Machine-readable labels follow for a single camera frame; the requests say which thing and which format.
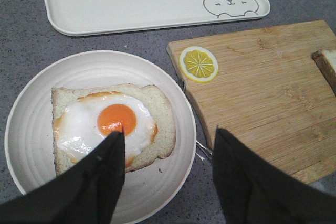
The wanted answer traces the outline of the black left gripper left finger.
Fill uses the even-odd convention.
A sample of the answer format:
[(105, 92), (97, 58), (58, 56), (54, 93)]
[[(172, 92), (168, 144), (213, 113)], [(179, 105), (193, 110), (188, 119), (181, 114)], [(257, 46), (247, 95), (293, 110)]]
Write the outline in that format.
[(125, 178), (124, 133), (47, 184), (1, 204), (1, 223), (110, 223)]

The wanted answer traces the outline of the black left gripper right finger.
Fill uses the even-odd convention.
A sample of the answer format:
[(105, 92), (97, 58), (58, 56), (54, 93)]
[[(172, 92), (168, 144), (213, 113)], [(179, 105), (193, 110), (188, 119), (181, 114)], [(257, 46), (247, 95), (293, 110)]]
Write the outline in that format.
[(227, 223), (335, 223), (335, 197), (263, 160), (217, 128), (213, 182)]

